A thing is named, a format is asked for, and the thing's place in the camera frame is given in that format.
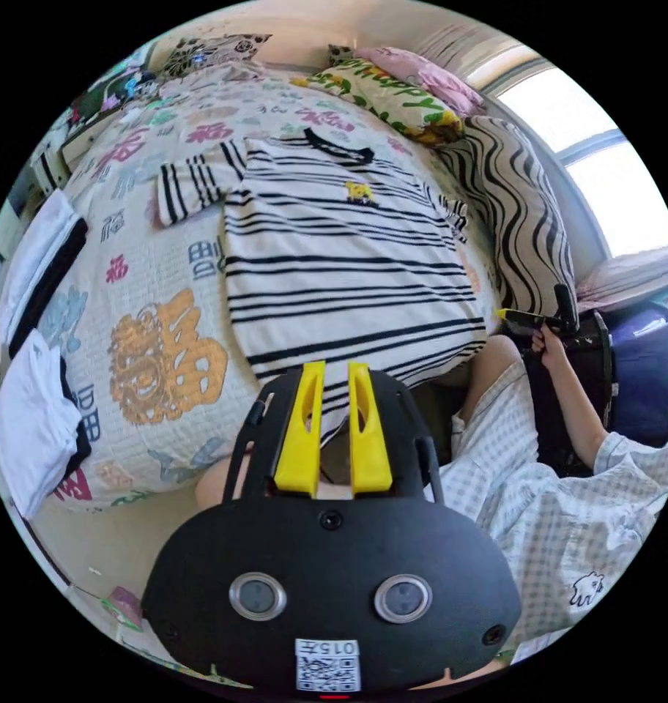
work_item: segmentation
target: pink pillow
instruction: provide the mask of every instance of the pink pillow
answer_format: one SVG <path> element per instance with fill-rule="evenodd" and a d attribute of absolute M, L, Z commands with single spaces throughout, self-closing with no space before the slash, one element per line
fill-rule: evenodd
<path fill-rule="evenodd" d="M 386 73 L 422 88 L 446 103 L 460 117 L 485 112 L 483 98 L 453 73 L 411 51 L 385 46 L 377 49 L 356 49 L 354 57 L 365 59 Z"/>

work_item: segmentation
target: yellow-green pillow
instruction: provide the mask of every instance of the yellow-green pillow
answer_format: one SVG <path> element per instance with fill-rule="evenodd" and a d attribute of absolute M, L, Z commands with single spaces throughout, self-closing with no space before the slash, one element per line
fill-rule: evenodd
<path fill-rule="evenodd" d="M 422 144 L 446 144 L 464 134 L 461 118 L 439 98 L 398 81 L 370 61 L 349 59 L 291 82 L 365 108 L 400 134 Z"/>

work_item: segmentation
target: striped t-shirt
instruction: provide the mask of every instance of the striped t-shirt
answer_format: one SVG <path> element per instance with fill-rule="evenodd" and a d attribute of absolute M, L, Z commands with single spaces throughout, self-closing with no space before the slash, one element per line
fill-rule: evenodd
<path fill-rule="evenodd" d="M 163 224 L 216 202 L 236 339 L 262 383 L 327 362 L 323 442 L 347 417 L 348 361 L 413 386 L 483 346 L 483 317 L 456 252 L 466 205 L 370 149 L 306 130 L 226 141 L 161 168 Z"/>

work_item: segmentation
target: wavy striped pillowcase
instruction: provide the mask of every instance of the wavy striped pillowcase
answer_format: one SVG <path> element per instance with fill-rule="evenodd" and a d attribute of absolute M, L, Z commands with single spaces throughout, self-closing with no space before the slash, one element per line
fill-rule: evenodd
<path fill-rule="evenodd" d="M 504 308 L 555 315 L 554 286 L 564 283 L 576 314 L 568 238 L 543 166 L 525 134 L 497 117 L 471 116 L 466 138 L 439 157 L 495 235 Z"/>

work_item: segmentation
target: bedspread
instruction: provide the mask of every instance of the bedspread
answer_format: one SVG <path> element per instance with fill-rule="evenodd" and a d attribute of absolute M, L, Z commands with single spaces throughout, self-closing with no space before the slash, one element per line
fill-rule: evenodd
<path fill-rule="evenodd" d="M 205 69 L 136 104 L 98 138 L 68 183 L 87 243 L 39 330 L 60 346 L 92 455 L 54 492 L 73 510 L 101 510 L 172 491 L 225 457 L 259 391 L 231 331 L 217 236 L 221 209 L 165 230 L 161 164 L 225 139 L 302 135 L 386 159 L 460 198 L 427 148 L 355 105 L 289 84 L 257 64 Z M 461 257 L 490 329 L 496 321 L 493 242 L 469 208 Z"/>

